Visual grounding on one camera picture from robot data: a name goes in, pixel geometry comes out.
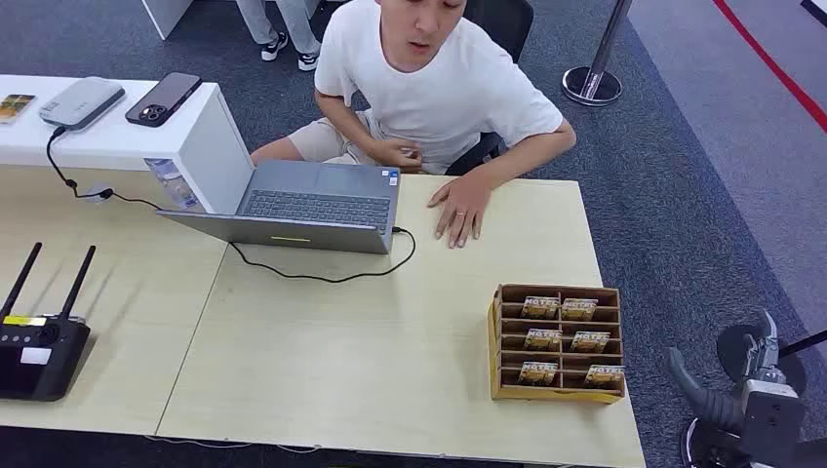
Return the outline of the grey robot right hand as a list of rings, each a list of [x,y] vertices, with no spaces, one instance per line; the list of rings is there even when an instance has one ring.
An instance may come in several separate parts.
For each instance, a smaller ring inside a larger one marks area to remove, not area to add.
[[[697,415],[700,415],[705,409],[707,390],[701,387],[689,374],[685,367],[683,354],[678,348],[668,347],[666,353],[669,371],[673,380],[684,393],[691,409]]]

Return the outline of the person's right hand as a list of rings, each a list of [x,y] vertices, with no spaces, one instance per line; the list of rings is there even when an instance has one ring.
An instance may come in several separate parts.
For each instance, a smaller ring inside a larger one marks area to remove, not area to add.
[[[419,173],[422,170],[421,151],[418,145],[410,140],[374,140],[367,152],[381,166],[395,167],[403,173]]]

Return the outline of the person's left hand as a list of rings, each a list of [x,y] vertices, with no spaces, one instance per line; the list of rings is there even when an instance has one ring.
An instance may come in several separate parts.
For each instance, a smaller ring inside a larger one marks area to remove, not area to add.
[[[441,210],[434,230],[435,238],[445,238],[450,249],[461,249],[469,239],[478,239],[485,210],[498,186],[499,183],[482,169],[443,185],[427,203],[428,208]]]

